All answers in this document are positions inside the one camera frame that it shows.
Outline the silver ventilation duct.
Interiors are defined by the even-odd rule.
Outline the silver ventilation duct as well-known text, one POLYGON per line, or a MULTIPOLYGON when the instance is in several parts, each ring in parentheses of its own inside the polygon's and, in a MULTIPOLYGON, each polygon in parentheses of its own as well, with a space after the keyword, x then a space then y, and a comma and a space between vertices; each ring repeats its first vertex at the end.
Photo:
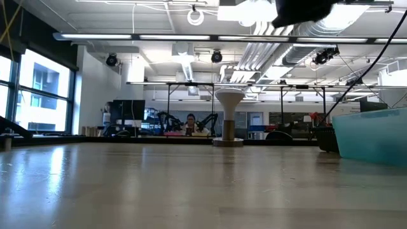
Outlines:
POLYGON ((280 29, 273 29, 274 37, 268 41, 260 39, 248 43, 237 69, 242 71, 258 71, 266 61, 276 54, 274 65, 294 66, 303 60, 318 45, 329 45, 342 42, 338 35, 357 19, 348 18, 324 19, 320 22, 305 22, 298 26, 289 25, 280 29))

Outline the black mesh basket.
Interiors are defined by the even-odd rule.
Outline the black mesh basket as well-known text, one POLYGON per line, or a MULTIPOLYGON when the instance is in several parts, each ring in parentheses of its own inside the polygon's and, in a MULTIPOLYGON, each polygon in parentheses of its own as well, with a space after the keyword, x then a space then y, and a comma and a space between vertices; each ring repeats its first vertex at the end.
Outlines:
POLYGON ((339 153, 339 147, 333 127, 315 127, 312 132, 316 137, 321 150, 339 153))

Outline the red desk lamp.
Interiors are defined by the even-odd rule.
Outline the red desk lamp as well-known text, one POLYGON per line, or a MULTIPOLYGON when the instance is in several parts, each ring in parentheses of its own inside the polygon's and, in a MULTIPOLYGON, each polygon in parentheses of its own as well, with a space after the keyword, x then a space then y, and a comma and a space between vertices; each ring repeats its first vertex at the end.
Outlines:
POLYGON ((315 127, 317 127, 317 126, 323 126, 323 127, 331 126, 331 124, 329 123, 329 118, 326 118, 324 113, 318 113, 318 112, 310 113, 309 117, 311 118, 313 126, 315 126, 315 127))

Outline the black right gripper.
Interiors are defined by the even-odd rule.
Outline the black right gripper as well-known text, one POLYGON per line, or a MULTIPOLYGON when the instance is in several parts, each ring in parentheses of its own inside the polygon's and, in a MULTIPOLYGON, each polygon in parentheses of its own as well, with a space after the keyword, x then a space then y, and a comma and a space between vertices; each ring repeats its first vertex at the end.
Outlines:
POLYGON ((275 0, 277 16, 275 28, 303 22, 317 22, 327 17, 337 0, 275 0))

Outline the white ceiling air unit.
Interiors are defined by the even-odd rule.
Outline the white ceiling air unit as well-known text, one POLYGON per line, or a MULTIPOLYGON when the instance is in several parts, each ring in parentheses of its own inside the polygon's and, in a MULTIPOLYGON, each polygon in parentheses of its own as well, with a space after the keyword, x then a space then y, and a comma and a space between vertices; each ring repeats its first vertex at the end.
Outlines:
POLYGON ((250 27, 256 22, 271 22, 277 17, 274 0, 243 0, 235 6, 219 5, 217 20, 238 22, 243 27, 250 27))

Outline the black aluminium table frame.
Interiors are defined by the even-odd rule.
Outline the black aluminium table frame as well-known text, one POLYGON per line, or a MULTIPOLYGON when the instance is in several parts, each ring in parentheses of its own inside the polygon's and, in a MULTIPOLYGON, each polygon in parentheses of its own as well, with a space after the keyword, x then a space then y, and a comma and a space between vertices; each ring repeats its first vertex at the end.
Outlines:
POLYGON ((81 135, 35 137, 28 130, 0 116, 0 151, 12 147, 47 146, 69 143, 129 144, 201 144, 212 145, 214 139, 204 137, 85 137, 81 135))

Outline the long ceiling light bar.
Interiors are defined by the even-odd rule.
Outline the long ceiling light bar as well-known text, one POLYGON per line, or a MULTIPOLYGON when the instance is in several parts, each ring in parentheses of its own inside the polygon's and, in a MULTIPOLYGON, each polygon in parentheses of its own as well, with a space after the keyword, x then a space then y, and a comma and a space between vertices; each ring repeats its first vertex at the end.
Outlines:
POLYGON ((298 43, 341 45, 407 45, 407 38, 374 37, 306 37, 306 36, 253 36, 253 35, 187 35, 187 34, 53 34, 57 41, 196 41, 236 43, 298 43))

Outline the teal translucent plastic bin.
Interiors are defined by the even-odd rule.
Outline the teal translucent plastic bin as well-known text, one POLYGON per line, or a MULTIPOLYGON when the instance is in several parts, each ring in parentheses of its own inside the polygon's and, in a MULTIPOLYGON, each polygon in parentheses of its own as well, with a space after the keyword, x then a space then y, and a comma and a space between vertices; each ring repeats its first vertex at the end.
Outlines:
POLYGON ((407 167, 407 107, 335 116, 333 128, 341 157, 407 167))

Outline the black rig frame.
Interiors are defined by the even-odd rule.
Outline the black rig frame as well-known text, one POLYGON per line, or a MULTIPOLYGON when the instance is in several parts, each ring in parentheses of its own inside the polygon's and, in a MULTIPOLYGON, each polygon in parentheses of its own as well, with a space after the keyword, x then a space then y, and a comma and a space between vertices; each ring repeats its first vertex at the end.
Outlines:
POLYGON ((315 85, 281 85, 280 86, 280 113, 281 113, 281 124, 284 125, 284 96, 286 95, 287 92, 283 92, 284 88, 287 87, 289 89, 313 89, 316 94, 318 94, 320 97, 322 97, 322 104, 323 104, 323 113, 324 113, 324 118, 322 121, 320 121, 320 125, 326 126, 327 123, 327 111, 326 111, 326 87, 324 86, 315 86, 315 85))
POLYGON ((170 87, 172 85, 176 85, 178 86, 186 86, 186 87, 199 87, 202 86, 204 88, 206 87, 212 87, 212 90, 209 90, 210 96, 211 96, 211 102, 212 102, 212 111, 211 111, 211 115, 208 118, 208 120, 211 120, 211 136, 215 136, 215 130, 214 130, 214 126, 216 124, 217 118, 215 120, 212 119, 212 116, 214 116, 214 84, 213 83, 202 83, 202 82, 192 82, 192 81, 186 81, 186 82, 166 82, 165 83, 168 86, 168 97, 167 97, 167 112, 169 113, 169 107, 170 107, 170 95, 172 93, 172 91, 170 90, 170 87))

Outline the dark monitor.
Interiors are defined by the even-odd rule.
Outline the dark monitor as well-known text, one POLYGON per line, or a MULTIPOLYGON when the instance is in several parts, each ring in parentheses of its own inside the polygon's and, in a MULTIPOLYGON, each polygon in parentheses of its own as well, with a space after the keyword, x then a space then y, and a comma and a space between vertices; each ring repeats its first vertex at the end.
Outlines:
POLYGON ((381 102, 360 101, 359 104, 361 112, 378 111, 388 108, 386 103, 381 102))

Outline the small wooden blocks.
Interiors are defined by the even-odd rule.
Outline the small wooden blocks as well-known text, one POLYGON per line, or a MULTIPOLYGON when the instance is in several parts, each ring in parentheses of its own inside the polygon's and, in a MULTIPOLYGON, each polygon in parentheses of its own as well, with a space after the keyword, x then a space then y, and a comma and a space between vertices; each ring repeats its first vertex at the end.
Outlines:
POLYGON ((98 136, 98 128, 97 127, 82 126, 81 134, 86 136, 86 137, 97 137, 98 136))

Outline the black hanging ceiling device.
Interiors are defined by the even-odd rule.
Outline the black hanging ceiling device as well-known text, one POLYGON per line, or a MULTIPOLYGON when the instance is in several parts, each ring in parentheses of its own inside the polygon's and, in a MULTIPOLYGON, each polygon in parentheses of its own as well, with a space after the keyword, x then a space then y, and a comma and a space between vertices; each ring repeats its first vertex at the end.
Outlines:
POLYGON ((338 47, 335 48, 325 48, 321 51, 318 51, 316 56, 312 59, 312 62, 316 65, 326 64, 334 56, 339 55, 340 51, 338 47))
POLYGON ((353 77, 353 78, 350 78, 350 79, 348 79, 347 81, 346 81, 346 86, 347 87, 349 87, 349 86, 355 86, 355 85, 363 85, 364 84, 364 82, 363 82, 363 80, 362 80, 362 78, 359 76, 359 77, 353 77))

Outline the black desk monitor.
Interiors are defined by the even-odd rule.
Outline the black desk monitor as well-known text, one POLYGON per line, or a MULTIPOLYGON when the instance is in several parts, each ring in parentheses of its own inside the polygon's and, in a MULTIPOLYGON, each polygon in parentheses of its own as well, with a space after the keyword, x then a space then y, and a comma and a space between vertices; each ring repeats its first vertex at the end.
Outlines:
POLYGON ((111 122, 144 120, 145 100, 114 100, 110 106, 111 122))

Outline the large window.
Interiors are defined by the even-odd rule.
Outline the large window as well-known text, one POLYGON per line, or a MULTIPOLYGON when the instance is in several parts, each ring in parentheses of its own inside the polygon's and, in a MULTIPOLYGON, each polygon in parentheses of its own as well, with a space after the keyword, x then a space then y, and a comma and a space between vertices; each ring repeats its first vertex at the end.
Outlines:
POLYGON ((75 72, 32 50, 0 56, 0 116, 31 132, 67 132, 75 72))

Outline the person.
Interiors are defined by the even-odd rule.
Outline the person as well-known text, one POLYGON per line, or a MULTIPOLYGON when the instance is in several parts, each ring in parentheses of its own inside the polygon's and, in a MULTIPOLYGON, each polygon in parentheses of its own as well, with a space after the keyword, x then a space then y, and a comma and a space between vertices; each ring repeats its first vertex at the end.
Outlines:
POLYGON ((183 126, 182 133, 186 136, 209 136, 210 131, 205 127, 200 129, 194 114, 190 113, 187 115, 187 121, 183 126))

